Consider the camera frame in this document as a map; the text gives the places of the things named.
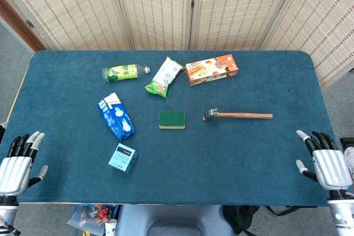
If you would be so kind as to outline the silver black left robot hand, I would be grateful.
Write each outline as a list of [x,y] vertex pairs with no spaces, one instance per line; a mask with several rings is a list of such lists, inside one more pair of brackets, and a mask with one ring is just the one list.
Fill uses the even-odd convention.
[[17,136],[11,142],[7,156],[1,162],[1,196],[20,196],[27,188],[43,180],[48,171],[47,165],[36,176],[31,177],[30,174],[44,137],[43,132],[36,131]]

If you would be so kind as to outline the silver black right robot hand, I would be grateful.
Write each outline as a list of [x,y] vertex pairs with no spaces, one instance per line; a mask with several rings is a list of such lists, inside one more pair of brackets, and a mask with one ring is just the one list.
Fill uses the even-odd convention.
[[327,191],[346,190],[353,184],[344,154],[337,148],[332,137],[315,131],[312,132],[313,136],[302,130],[297,130],[296,134],[305,143],[315,169],[314,172],[309,171],[297,159],[296,165],[302,175],[318,182]]

